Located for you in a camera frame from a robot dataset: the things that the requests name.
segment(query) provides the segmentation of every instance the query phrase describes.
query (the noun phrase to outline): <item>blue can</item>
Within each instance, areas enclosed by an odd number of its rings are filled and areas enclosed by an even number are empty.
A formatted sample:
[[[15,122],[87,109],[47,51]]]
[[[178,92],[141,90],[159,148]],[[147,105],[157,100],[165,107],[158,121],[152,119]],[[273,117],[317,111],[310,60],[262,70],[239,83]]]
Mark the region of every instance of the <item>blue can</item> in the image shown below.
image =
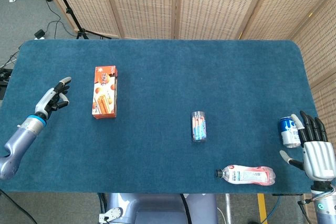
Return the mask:
[[[295,148],[301,145],[298,129],[290,116],[280,119],[280,130],[285,147]]]

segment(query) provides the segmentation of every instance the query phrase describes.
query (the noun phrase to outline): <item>cardboard box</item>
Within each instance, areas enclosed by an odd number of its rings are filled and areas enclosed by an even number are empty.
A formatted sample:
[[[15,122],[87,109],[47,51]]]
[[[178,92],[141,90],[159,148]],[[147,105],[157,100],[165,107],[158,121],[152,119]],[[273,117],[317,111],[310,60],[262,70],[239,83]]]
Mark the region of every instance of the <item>cardboard box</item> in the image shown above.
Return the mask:
[[[92,115],[96,119],[117,116],[117,77],[115,66],[96,67]]]

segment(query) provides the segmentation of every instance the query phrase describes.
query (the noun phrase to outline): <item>blue table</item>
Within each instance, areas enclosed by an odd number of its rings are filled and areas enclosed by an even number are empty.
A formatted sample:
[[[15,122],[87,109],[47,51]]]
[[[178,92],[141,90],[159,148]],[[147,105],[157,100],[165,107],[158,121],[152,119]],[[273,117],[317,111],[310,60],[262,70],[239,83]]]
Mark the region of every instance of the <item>blue table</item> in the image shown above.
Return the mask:
[[[95,66],[118,67],[118,115],[91,115]],[[53,112],[9,191],[303,193],[311,181],[286,164],[278,120],[316,115],[299,48],[290,41],[43,40],[19,53],[0,111],[1,146],[42,95],[72,76],[70,105]],[[206,112],[206,143],[190,113]],[[301,159],[301,148],[288,150]],[[273,186],[214,176],[230,164],[269,166]]]

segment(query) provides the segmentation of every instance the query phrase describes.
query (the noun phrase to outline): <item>robotic hand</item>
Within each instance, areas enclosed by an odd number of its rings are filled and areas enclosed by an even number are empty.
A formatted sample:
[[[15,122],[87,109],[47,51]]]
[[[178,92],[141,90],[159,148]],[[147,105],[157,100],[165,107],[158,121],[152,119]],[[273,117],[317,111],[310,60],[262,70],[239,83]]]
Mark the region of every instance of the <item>robotic hand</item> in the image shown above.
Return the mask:
[[[319,118],[300,111],[303,122],[295,114],[291,117],[298,129],[302,146],[303,162],[289,157],[285,151],[280,151],[281,157],[290,165],[306,172],[314,181],[311,186],[311,199],[298,201],[298,204],[308,220],[303,205],[314,202],[318,224],[336,224],[336,192],[331,181],[336,177],[336,160],[332,144],[328,142],[326,128]]]
[[[17,131],[4,146],[9,154],[5,157],[0,157],[0,179],[11,179],[16,174],[23,155],[46,126],[46,121],[52,111],[69,104],[65,94],[70,88],[67,86],[70,81],[71,77],[66,77],[60,80],[54,88],[49,89],[37,103],[35,114],[28,116],[22,125],[18,125]]]

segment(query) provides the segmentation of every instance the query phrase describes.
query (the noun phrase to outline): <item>floor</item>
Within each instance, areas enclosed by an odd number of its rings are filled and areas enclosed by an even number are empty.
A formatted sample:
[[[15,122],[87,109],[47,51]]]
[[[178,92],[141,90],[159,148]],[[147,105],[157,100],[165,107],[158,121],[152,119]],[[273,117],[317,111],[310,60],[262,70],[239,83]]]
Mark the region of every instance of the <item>floor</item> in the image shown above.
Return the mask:
[[[53,2],[50,8],[59,13]],[[18,50],[25,41],[34,39],[34,33],[40,29],[46,31],[50,21],[57,20],[57,16],[50,12],[45,0],[0,0],[0,66],[10,55]],[[74,34],[62,20],[66,29]],[[53,22],[45,35],[46,39],[53,39],[55,32]],[[58,25],[56,38],[74,39],[68,34],[61,24]],[[89,35],[90,39],[99,39]],[[26,209],[37,223],[97,223],[99,201],[97,194],[91,193],[9,193],[9,195],[24,209]],[[305,223],[296,202],[300,196],[286,196],[268,223],[301,224]],[[277,197],[265,195],[266,210],[269,213]],[[247,224],[249,221],[259,221],[257,195],[231,195],[232,223]],[[217,195],[217,205],[225,214],[225,197]],[[17,208],[0,196],[0,223],[29,223],[29,219]],[[218,213],[218,223],[224,223]]]

